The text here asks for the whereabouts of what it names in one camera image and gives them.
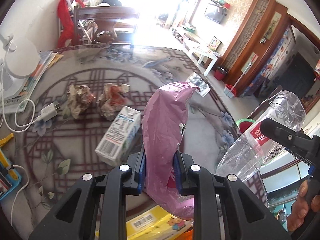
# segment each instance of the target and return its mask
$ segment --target white carton box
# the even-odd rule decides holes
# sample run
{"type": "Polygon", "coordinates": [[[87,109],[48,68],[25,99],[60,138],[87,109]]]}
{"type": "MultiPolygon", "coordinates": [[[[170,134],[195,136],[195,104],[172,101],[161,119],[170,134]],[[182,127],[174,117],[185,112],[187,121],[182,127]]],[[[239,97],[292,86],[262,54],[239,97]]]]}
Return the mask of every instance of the white carton box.
{"type": "Polygon", "coordinates": [[[140,114],[127,106],[121,109],[95,149],[100,160],[113,167],[121,164],[122,155],[140,127],[140,114]]]}

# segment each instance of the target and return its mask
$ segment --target dark doorway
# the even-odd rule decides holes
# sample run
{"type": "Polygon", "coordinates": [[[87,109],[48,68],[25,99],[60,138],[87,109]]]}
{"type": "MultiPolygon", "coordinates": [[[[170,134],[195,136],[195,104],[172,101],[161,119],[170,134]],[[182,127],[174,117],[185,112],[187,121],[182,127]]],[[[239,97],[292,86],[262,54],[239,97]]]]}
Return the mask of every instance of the dark doorway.
{"type": "Polygon", "coordinates": [[[309,63],[299,53],[279,79],[284,90],[303,98],[315,83],[315,74],[309,63]]]}

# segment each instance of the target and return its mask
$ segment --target yellow package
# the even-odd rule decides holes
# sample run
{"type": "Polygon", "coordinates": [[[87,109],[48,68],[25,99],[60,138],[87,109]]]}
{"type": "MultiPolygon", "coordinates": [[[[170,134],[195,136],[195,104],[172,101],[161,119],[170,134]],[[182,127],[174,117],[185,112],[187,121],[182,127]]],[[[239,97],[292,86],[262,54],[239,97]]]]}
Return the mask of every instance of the yellow package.
{"type": "Polygon", "coordinates": [[[191,226],[191,221],[177,218],[155,206],[127,222],[127,237],[128,240],[174,240],[191,226]]]}

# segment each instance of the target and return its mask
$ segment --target crushed plastic bottle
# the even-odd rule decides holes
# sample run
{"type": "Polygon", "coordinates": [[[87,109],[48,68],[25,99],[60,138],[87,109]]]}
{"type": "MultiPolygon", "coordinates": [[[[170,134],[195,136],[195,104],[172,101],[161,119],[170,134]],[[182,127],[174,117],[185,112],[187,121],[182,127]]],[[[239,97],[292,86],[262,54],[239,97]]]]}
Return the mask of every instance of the crushed plastic bottle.
{"type": "Polygon", "coordinates": [[[281,92],[260,118],[229,148],[219,162],[216,174],[224,177],[232,173],[242,181],[250,179],[278,145],[261,134],[261,121],[270,118],[292,130],[300,131],[305,117],[299,98],[289,91],[281,92]]]}

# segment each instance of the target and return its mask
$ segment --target dining table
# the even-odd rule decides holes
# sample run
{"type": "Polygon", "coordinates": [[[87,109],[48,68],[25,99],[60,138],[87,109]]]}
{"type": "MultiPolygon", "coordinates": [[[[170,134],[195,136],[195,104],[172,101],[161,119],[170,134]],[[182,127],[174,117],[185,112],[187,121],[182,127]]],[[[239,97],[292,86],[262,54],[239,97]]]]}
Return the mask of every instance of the dining table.
{"type": "MultiPolygon", "coordinates": [[[[164,47],[129,44],[87,44],[56,49],[63,58],[50,67],[38,82],[31,99],[36,114],[55,103],[58,115],[44,122],[36,122],[27,131],[16,133],[5,145],[4,154],[15,164],[23,166],[30,178],[29,185],[19,194],[13,212],[13,227],[20,237],[29,234],[66,191],[85,173],[99,176],[113,167],[102,162],[95,148],[112,121],[100,115],[97,99],[105,84],[127,84],[125,105],[141,112],[153,93],[161,86],[185,81],[193,72],[209,84],[210,92],[201,97],[194,93],[188,101],[188,121],[180,144],[180,151],[193,157],[196,164],[214,173],[217,164],[240,136],[235,120],[220,100],[208,80],[185,52],[164,47]],[[69,86],[86,85],[96,99],[77,119],[68,107],[69,86]]],[[[18,116],[18,123],[30,121],[32,107],[28,104],[18,116]]],[[[14,127],[13,115],[9,123],[14,127]]],[[[5,126],[0,129],[7,136],[5,126]]],[[[142,128],[132,141],[129,153],[141,150],[142,128]]],[[[18,170],[26,182],[23,171],[18,170]]],[[[246,182],[257,197],[267,205],[266,193],[257,173],[246,182]]],[[[10,219],[16,191],[0,204],[10,219]]],[[[127,196],[127,217],[134,217],[155,205],[145,193],[127,196]]]]}

